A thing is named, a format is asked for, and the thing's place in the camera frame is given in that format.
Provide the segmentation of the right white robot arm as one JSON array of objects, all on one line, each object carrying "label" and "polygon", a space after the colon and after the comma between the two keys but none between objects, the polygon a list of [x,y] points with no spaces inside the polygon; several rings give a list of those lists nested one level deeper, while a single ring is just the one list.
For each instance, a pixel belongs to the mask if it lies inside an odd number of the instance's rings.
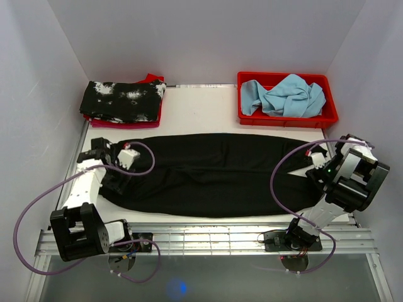
[{"label": "right white robot arm", "polygon": [[319,241],[320,231],[339,216],[364,211],[390,172],[372,154],[373,146],[354,135],[342,136],[334,157],[307,172],[322,191],[319,202],[300,218],[294,218],[284,234],[292,250],[309,249]]}]

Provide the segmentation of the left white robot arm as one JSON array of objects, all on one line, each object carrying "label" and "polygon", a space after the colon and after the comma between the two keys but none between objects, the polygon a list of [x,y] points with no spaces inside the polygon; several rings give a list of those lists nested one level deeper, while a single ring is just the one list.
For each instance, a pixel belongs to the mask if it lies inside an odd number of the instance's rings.
[{"label": "left white robot arm", "polygon": [[91,149],[79,154],[77,168],[83,175],[74,181],[62,209],[50,215],[50,224],[63,261],[105,254],[111,244],[122,252],[132,247],[133,235],[127,221],[119,219],[105,223],[96,209],[101,188],[121,193],[130,177],[104,167],[88,172],[85,169],[94,165],[110,165],[128,171],[139,157],[140,153],[136,150],[113,149],[112,143],[105,138],[92,139]]}]

